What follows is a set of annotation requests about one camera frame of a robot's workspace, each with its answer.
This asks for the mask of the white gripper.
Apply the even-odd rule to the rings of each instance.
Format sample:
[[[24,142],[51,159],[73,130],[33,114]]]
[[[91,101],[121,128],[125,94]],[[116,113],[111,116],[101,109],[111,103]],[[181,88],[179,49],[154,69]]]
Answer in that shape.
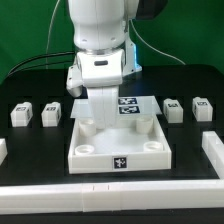
[[[66,89],[73,97],[79,97],[81,87],[88,88],[88,101],[97,129],[112,127],[116,123],[117,85],[123,82],[124,64],[123,49],[104,55],[78,52],[74,64],[68,69]],[[103,100],[100,87],[104,87]]]

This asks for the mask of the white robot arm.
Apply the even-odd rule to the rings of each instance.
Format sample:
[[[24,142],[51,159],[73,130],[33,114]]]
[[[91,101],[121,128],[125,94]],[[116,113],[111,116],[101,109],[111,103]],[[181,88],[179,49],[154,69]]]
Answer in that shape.
[[[116,123],[119,86],[135,72],[129,21],[158,16],[168,0],[68,0],[78,48],[66,87],[78,97],[86,89],[98,129]]]

